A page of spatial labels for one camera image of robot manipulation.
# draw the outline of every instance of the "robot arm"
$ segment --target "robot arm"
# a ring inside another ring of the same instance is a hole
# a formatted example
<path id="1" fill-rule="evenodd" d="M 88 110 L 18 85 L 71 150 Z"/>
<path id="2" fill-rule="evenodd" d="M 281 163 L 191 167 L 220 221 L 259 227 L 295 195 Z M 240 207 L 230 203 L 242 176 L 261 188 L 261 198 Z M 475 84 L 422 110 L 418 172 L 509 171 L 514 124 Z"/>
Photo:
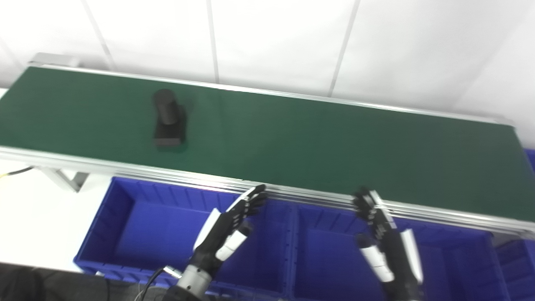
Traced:
<path id="1" fill-rule="evenodd" d="M 376 191 L 362 189 L 353 203 L 357 216 L 367 221 L 375 241 L 365 234 L 356 244 L 383 284 L 389 301 L 422 300 L 419 286 L 423 273 L 418 248 L 411 229 L 398 228 Z"/>
<path id="2" fill-rule="evenodd" d="M 267 197 L 265 185 L 252 187 L 221 213 L 214 208 L 193 246 L 193 256 L 177 285 L 168 289 L 163 301 L 202 300 L 221 265 L 247 239 L 253 227 L 247 216 L 258 213 Z"/>

